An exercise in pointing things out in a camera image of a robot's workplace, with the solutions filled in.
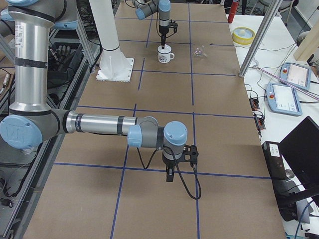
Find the orange connector board near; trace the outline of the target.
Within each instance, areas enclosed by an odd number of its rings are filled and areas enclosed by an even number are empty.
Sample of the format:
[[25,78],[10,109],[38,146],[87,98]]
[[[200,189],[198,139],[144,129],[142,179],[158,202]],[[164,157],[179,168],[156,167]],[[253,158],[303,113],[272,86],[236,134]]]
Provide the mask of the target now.
[[254,120],[255,120],[257,130],[265,130],[266,129],[265,124],[264,124],[264,122],[265,122],[264,117],[257,115],[257,116],[254,116]]

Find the orange connector board far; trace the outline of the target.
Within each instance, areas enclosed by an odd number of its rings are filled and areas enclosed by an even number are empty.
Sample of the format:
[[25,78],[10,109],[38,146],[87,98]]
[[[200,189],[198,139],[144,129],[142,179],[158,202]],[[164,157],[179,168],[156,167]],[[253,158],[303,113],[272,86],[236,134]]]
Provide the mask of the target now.
[[259,98],[258,97],[250,98],[249,102],[250,102],[250,106],[251,106],[253,111],[260,109],[260,107],[259,107]]

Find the far teach pendant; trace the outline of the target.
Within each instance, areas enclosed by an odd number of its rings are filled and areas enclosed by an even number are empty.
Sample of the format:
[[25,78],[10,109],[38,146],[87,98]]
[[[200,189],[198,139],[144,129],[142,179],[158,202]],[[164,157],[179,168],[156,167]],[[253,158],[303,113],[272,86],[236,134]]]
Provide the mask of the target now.
[[280,78],[303,90],[310,89],[311,71],[295,63],[285,63],[280,70]]

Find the white enamel mug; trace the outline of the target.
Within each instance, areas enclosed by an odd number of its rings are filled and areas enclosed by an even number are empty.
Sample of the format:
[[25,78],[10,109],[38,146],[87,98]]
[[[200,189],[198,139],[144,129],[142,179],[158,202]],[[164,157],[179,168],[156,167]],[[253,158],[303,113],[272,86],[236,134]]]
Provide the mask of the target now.
[[169,63],[175,58],[175,54],[172,53],[171,47],[167,44],[158,47],[158,61],[160,63]]

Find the black computer box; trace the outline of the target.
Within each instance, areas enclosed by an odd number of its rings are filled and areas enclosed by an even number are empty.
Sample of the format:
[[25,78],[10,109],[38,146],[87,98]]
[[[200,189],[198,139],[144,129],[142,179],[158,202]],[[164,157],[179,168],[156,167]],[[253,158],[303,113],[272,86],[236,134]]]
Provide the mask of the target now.
[[282,218],[286,222],[301,219],[303,223],[309,223],[309,216],[301,216],[308,203],[307,199],[292,180],[295,177],[294,172],[285,168],[279,144],[265,141],[262,149]]

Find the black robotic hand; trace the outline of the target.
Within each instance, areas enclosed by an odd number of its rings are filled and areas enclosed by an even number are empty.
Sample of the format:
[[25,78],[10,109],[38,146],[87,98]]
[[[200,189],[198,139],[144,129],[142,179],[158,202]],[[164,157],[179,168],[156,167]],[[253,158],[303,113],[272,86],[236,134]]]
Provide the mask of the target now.
[[71,52],[71,47],[66,45],[59,45],[56,50],[50,49],[51,56],[49,57],[49,63],[52,65],[63,66],[72,60],[74,53]]

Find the near teach pendant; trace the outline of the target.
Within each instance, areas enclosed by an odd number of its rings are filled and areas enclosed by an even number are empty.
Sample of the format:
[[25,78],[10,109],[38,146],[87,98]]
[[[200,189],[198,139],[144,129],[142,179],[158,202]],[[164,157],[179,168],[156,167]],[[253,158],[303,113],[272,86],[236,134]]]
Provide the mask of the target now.
[[283,84],[269,83],[266,87],[266,95],[272,112],[291,116],[303,114],[295,89]]

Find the aluminium frame post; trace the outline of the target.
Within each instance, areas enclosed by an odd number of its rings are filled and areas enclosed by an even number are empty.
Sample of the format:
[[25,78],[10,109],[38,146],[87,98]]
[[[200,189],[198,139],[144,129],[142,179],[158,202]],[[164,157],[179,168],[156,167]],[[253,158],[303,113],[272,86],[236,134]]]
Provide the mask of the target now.
[[273,18],[276,15],[276,12],[278,11],[280,5],[282,3],[282,0],[273,0],[269,7],[268,10],[265,14],[265,16],[263,17],[263,20],[257,30],[256,36],[251,44],[250,49],[248,50],[248,53],[243,61],[243,64],[240,68],[239,71],[239,77],[243,78],[245,76],[245,74],[248,71],[248,68],[250,67],[259,47],[260,44],[266,34],[266,32],[268,31],[268,28],[270,27],[270,24],[272,23]]

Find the teach pendant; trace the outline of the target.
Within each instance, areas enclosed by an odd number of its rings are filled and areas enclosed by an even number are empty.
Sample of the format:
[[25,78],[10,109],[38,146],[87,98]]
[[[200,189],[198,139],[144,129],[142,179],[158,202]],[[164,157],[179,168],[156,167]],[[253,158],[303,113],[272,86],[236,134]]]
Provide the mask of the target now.
[[295,63],[285,63],[280,70],[280,78],[303,90],[310,89],[311,71]]
[[269,83],[266,87],[266,95],[272,112],[291,116],[303,114],[295,89],[283,84]]

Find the orange connector board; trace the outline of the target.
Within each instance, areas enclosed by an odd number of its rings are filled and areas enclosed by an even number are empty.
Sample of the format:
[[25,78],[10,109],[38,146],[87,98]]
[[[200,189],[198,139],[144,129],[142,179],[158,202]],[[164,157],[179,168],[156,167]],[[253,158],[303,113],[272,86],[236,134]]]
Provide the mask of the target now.
[[266,129],[265,124],[264,124],[264,122],[265,122],[264,117],[257,115],[257,116],[254,116],[254,120],[255,120],[257,130],[265,130]]
[[253,111],[260,109],[260,107],[259,107],[259,98],[258,97],[250,98],[249,102],[250,102],[250,106],[251,106]]

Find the wooden beam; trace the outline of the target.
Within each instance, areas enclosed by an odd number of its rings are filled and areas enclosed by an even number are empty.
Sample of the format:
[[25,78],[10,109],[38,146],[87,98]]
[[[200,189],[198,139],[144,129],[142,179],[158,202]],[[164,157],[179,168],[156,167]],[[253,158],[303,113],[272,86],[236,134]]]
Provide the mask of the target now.
[[300,0],[297,5],[297,12],[306,20],[311,28],[305,39],[294,53],[297,61],[307,61],[319,47],[319,1]]

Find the clear plastic funnel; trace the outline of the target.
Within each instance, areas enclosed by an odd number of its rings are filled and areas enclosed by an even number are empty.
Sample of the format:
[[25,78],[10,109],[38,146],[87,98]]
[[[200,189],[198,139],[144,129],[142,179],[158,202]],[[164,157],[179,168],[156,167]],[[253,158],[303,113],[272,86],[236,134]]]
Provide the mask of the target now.
[[204,52],[204,46],[201,45],[199,47],[196,47],[193,53],[194,57],[204,57],[207,58],[207,54]]

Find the brown paper table cover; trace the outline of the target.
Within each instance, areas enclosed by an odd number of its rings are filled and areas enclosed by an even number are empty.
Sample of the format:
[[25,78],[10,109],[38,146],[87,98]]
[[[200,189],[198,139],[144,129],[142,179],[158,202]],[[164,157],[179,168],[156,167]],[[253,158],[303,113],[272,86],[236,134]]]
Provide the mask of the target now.
[[[77,112],[177,120],[197,146],[199,200],[166,182],[161,153],[120,136],[65,136],[26,239],[283,239],[277,208],[224,10],[175,3],[175,54],[157,60],[156,17],[120,4],[121,50],[135,59],[128,83],[91,75]],[[194,57],[204,46],[204,57]]]

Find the red bottle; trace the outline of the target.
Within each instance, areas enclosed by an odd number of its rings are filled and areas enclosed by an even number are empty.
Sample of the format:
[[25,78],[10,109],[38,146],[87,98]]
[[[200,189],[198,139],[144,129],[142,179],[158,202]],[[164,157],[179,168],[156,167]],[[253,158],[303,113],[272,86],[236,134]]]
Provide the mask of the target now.
[[237,11],[237,7],[239,5],[239,2],[240,2],[240,0],[233,0],[231,8],[230,8],[229,15],[228,15],[228,18],[227,18],[228,23],[232,23],[233,22],[234,16],[235,16],[236,11]]

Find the yellow tape roll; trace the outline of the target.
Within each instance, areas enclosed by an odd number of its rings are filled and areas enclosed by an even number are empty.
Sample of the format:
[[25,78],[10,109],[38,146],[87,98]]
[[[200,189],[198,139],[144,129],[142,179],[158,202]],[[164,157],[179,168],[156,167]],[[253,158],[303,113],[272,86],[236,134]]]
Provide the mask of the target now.
[[255,38],[255,31],[248,27],[237,27],[232,32],[232,39],[235,43],[249,45]]

